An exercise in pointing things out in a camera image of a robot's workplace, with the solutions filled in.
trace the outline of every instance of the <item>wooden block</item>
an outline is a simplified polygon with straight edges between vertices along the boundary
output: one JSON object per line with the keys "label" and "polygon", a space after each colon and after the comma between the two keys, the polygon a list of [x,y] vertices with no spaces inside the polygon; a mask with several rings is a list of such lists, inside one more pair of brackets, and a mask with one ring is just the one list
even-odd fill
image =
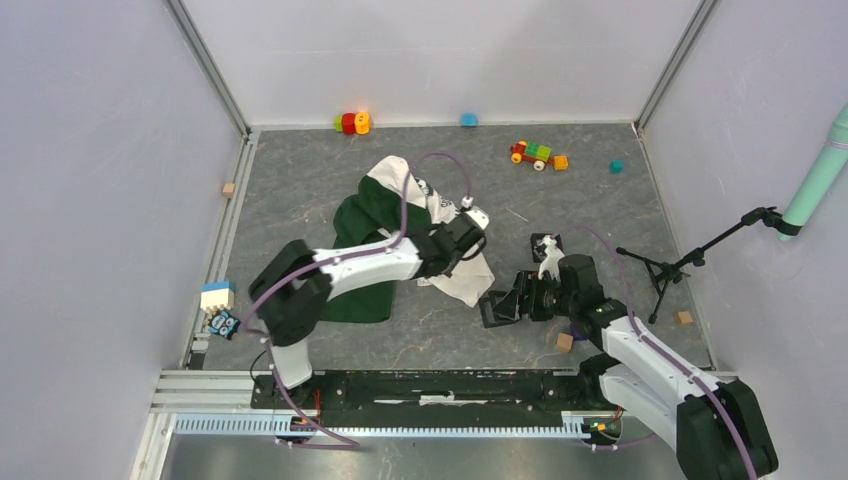
{"label": "wooden block", "polygon": [[225,183],[224,188],[221,190],[221,194],[227,198],[233,198],[233,194],[236,192],[236,184],[235,183]]}
{"label": "wooden block", "polygon": [[557,344],[556,349],[562,353],[568,353],[571,351],[571,346],[574,345],[574,337],[567,333],[560,333],[557,335]]}
{"label": "wooden block", "polygon": [[675,313],[674,319],[677,320],[677,323],[679,323],[681,325],[688,325],[690,323],[695,323],[695,319],[692,318],[692,314],[689,313],[688,310]]}

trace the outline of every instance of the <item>toy car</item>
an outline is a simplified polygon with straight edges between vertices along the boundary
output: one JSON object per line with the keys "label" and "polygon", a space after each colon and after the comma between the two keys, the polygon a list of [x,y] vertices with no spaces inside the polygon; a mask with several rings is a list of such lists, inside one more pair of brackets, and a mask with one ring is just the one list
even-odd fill
{"label": "toy car", "polygon": [[554,170],[565,170],[568,168],[568,158],[565,155],[551,157],[551,147],[539,145],[538,143],[527,143],[520,141],[509,147],[512,152],[512,163],[532,162],[533,168],[542,171],[548,164],[553,164]]}

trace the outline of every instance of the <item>green cloth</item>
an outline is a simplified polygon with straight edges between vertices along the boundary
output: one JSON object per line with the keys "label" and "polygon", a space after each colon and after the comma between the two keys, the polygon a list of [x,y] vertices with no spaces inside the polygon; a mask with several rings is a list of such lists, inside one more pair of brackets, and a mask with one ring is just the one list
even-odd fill
{"label": "green cloth", "polygon": [[[425,208],[407,204],[407,231],[431,226],[430,214]],[[400,230],[400,195],[385,188],[380,182],[364,177],[359,182],[359,192],[347,197],[333,218],[336,241],[333,248],[347,248],[385,240],[380,232]],[[330,300],[322,320],[327,322],[379,323],[392,315],[395,282],[383,282],[344,293]]]}

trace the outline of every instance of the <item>cable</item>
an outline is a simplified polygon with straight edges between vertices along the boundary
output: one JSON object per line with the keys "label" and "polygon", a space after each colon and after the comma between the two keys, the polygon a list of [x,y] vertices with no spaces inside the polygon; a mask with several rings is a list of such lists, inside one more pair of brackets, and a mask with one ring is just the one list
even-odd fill
{"label": "cable", "polygon": [[[460,163],[460,161],[457,160],[453,155],[443,153],[443,152],[429,152],[429,153],[426,153],[423,156],[421,156],[421,158],[419,158],[416,161],[416,163],[420,162],[421,160],[424,160],[425,158],[430,158],[430,157],[434,157],[434,156],[442,156],[442,157],[449,158],[459,167],[459,169],[462,172],[462,175],[465,179],[465,197],[463,197],[462,203],[463,204],[465,204],[465,203],[470,204],[471,199],[472,199],[472,197],[471,197],[471,177],[468,175],[468,171],[465,169],[465,167],[463,167],[462,163]],[[265,349],[269,354],[271,353],[271,344],[270,344],[270,342],[267,341],[267,339],[268,339],[267,332],[264,332],[264,331],[257,329],[257,328],[250,327],[250,320],[253,318],[254,315],[256,315],[256,311],[259,310],[259,307],[261,307],[262,304],[265,303],[272,295],[274,295],[278,290],[280,290],[284,286],[286,286],[289,283],[291,283],[292,281],[294,281],[295,278],[298,278],[298,277],[300,277],[300,276],[302,276],[306,273],[309,273],[312,270],[315,270],[317,268],[321,268],[321,267],[323,267],[325,265],[329,265],[331,263],[344,262],[345,260],[350,260],[350,259],[353,259],[353,258],[361,258],[361,257],[367,257],[367,256],[371,256],[371,255],[386,254],[386,253],[389,253],[391,249],[395,248],[398,244],[400,244],[401,241],[403,241],[403,238],[406,235],[407,216],[408,216],[408,213],[407,213],[408,205],[406,203],[406,198],[407,198],[406,194],[407,194],[407,191],[409,189],[410,179],[412,179],[412,168],[413,168],[413,164],[411,162],[407,162],[407,164],[408,164],[409,168],[408,168],[408,171],[406,172],[406,177],[404,178],[404,181],[403,181],[403,193],[401,194],[401,197],[400,197],[400,199],[401,199],[401,202],[400,202],[400,204],[401,204],[400,231],[396,235],[394,235],[394,240],[392,240],[392,242],[387,247],[375,247],[375,248],[371,248],[371,249],[368,249],[368,250],[363,250],[361,252],[353,252],[353,253],[342,254],[342,255],[339,255],[338,257],[328,258],[328,259],[325,259],[325,260],[322,260],[322,261],[319,261],[319,262],[310,263],[309,265],[306,265],[302,268],[299,268],[299,269],[295,270],[294,272],[286,275],[284,278],[280,279],[277,283],[275,283],[268,290],[266,290],[265,293],[260,295],[259,298],[257,298],[256,301],[253,302],[253,305],[251,305],[250,308],[247,310],[247,313],[242,317],[242,331],[246,332],[248,334],[260,336],[264,340]],[[323,426],[316,423],[311,418],[307,417],[303,413],[303,411],[300,408],[298,408],[298,406],[294,403],[294,401],[292,401],[291,397],[289,396],[289,393],[288,393],[287,389],[285,388],[285,384],[283,383],[283,379],[280,376],[279,369],[275,368],[275,365],[271,364],[271,370],[273,372],[274,379],[276,380],[277,385],[280,386],[280,392],[283,394],[283,399],[286,401],[286,403],[288,403],[289,407],[291,407],[291,409],[294,410],[301,418],[306,420],[306,423],[308,423],[309,426],[311,426],[311,427],[315,428],[317,431],[320,431],[321,433],[323,433],[323,434],[325,434],[329,437],[332,437],[332,438],[343,443],[343,445],[320,445],[320,444],[315,445],[315,444],[308,444],[308,443],[297,444],[297,443],[293,443],[293,442],[288,442],[289,448],[296,447],[296,448],[308,448],[308,449],[314,449],[314,450],[356,450],[356,449],[359,448],[359,446],[360,446],[359,442],[357,442],[353,439],[344,437],[342,435],[339,435],[337,433],[333,433],[330,430],[327,430]]]}
{"label": "cable", "polygon": [[633,447],[642,445],[643,443],[647,443],[648,441],[653,440],[654,438],[656,438],[656,436],[657,436],[656,433],[651,432],[650,435],[648,435],[646,437],[642,437],[639,440],[633,440],[631,442],[624,442],[624,443],[618,442],[615,445],[596,445],[594,443],[591,444],[591,445],[587,444],[587,443],[583,443],[583,445],[590,447],[592,449],[592,452],[595,452],[597,450],[600,450],[602,452],[615,452],[616,450],[621,450],[622,448],[633,448]]}
{"label": "cable", "polygon": [[607,425],[612,425],[613,423],[617,422],[621,418],[621,415],[623,413],[624,413],[624,409],[621,408],[621,407],[618,407],[618,409],[616,409],[616,411],[615,411],[615,415],[613,415],[613,417],[612,417],[612,420],[607,422]]}
{"label": "cable", "polygon": [[266,353],[268,353],[268,350],[265,350],[263,348],[262,352],[259,355],[257,355],[256,358],[253,359],[253,363],[250,364],[250,370],[249,370],[250,379],[253,380],[253,386],[254,387],[258,387],[259,384],[256,382],[256,377],[253,375],[253,369],[256,367],[256,362],[258,362],[259,359],[262,358],[262,356],[265,355]]}
{"label": "cable", "polygon": [[[615,422],[619,418],[620,417],[615,417],[612,421]],[[621,440],[621,437],[624,436],[624,422],[619,422],[619,424],[618,424],[618,436],[616,436],[616,437],[613,437],[612,435],[608,434],[604,430],[598,430],[598,433],[602,437],[608,438],[608,439],[612,440],[613,442],[615,442],[616,445],[618,445],[618,441]]]}
{"label": "cable", "polygon": [[[658,355],[666,359],[670,364],[677,368],[680,373],[686,375],[686,378],[688,380],[691,380],[704,392],[709,401],[713,404],[713,407],[715,407],[725,426],[727,426],[727,430],[730,432],[730,436],[733,438],[733,443],[736,444],[736,449],[739,450],[739,455],[742,457],[742,463],[745,465],[745,471],[748,474],[748,479],[757,480],[757,472],[754,469],[754,464],[751,461],[751,456],[748,454],[748,449],[745,447],[745,442],[742,441],[742,435],[739,433],[739,429],[736,428],[736,425],[733,423],[733,419],[730,418],[730,414],[727,413],[727,410],[724,408],[724,405],[721,404],[721,401],[719,401],[719,399],[715,396],[715,394],[713,394],[707,384],[704,383],[704,381],[701,380],[700,377],[698,377],[697,375],[693,375],[692,372],[688,368],[686,368],[686,366],[683,365],[679,360],[674,358],[673,355],[668,353],[664,348],[660,347],[656,342],[651,340],[650,337],[645,336],[645,332],[636,323],[636,317],[633,313],[633,290],[630,288],[630,282],[627,281],[626,275],[624,274],[624,264],[621,262],[620,256],[616,254],[615,248],[612,246],[612,244],[610,244],[609,240],[607,240],[604,235],[601,235],[595,229],[585,224],[568,225],[565,229],[586,230],[595,237],[597,237],[597,239],[604,244],[604,247],[606,247],[607,251],[609,251],[610,255],[612,256],[616,267],[618,267],[618,275],[621,279],[621,283],[624,285],[624,305],[627,307],[627,318],[630,320],[630,327],[633,329],[633,331],[636,333],[636,336],[639,337],[640,340],[645,342],[645,344],[648,345],[652,350],[657,352]],[[631,444],[642,442],[650,437],[651,436],[645,437],[642,440],[637,440],[636,442],[631,442]],[[619,445],[618,448],[622,448],[624,446],[630,445]]]}

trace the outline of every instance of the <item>metal frame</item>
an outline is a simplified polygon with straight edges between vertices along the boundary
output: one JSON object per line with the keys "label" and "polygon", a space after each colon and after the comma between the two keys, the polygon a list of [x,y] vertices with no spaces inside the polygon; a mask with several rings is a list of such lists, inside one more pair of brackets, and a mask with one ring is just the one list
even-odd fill
{"label": "metal frame", "polygon": [[645,102],[645,106],[642,107],[639,117],[633,122],[633,127],[640,138],[642,131],[651,121],[654,113],[656,113],[657,107],[668,91],[671,82],[677,76],[680,66],[686,60],[686,57],[688,57],[689,52],[692,50],[692,46],[700,36],[701,31],[703,31],[704,25],[706,25],[707,21],[713,14],[713,11],[715,11],[715,6],[718,2],[719,0],[701,0],[701,3],[695,10],[695,14],[689,21],[689,25],[687,25],[686,30],[683,31],[683,36],[680,37],[680,41],[677,42],[677,47],[674,48],[674,53],[671,54],[668,64],[666,64],[659,80],[657,80],[657,84],[648,96],[648,101]]}
{"label": "metal frame", "polygon": [[[736,378],[733,372],[712,373],[722,381]],[[295,412],[286,409],[251,409],[250,399],[253,389],[254,383],[249,372],[163,370],[153,395],[150,414],[130,479],[158,480],[161,477],[174,434],[270,435],[268,428],[279,427],[295,415]],[[312,416],[317,412],[307,409],[304,413]],[[609,418],[612,413],[608,411],[562,412],[563,428],[561,429],[553,427],[479,428],[476,430],[334,428],[333,430],[357,437],[578,438],[574,431],[575,422],[582,423],[586,418]],[[624,414],[624,418],[635,421],[635,418],[628,413]],[[303,432],[288,432],[287,436],[289,434],[304,435]]]}
{"label": "metal frame", "polygon": [[174,21],[180,28],[180,32],[185,37],[191,52],[197,59],[197,63],[200,64],[200,69],[203,70],[203,74],[209,80],[209,85],[212,86],[215,94],[221,100],[224,109],[227,111],[227,115],[230,117],[230,121],[233,122],[233,126],[236,127],[236,130],[238,130],[242,137],[247,137],[250,135],[250,125],[245,120],[244,115],[242,115],[235,98],[233,98],[233,94],[230,92],[227,83],[224,81],[224,77],[221,75],[221,71],[215,65],[212,54],[209,53],[209,49],[203,43],[203,38],[200,36],[200,32],[191,19],[191,15],[189,15],[185,4],[182,0],[164,1],[171,15],[173,15]]}
{"label": "metal frame", "polygon": [[[253,158],[256,155],[256,145],[259,142],[260,134],[261,132],[251,133],[242,144],[239,160],[233,174],[233,183],[236,185],[235,196],[227,202],[226,207],[221,212],[218,234],[209,255],[209,268],[206,271],[205,283],[223,281],[227,273],[230,252],[233,249],[236,227],[238,227],[239,217],[241,216],[241,207],[247,192],[247,183],[250,179],[250,171],[253,168]],[[205,355],[209,346],[209,333],[205,332],[206,316],[200,309],[199,296],[195,298],[191,312],[192,317],[189,321],[192,322],[192,327],[185,340],[185,352],[180,364],[182,366],[189,365],[193,355]],[[196,363],[202,365],[202,358],[200,357],[201,361]]]}

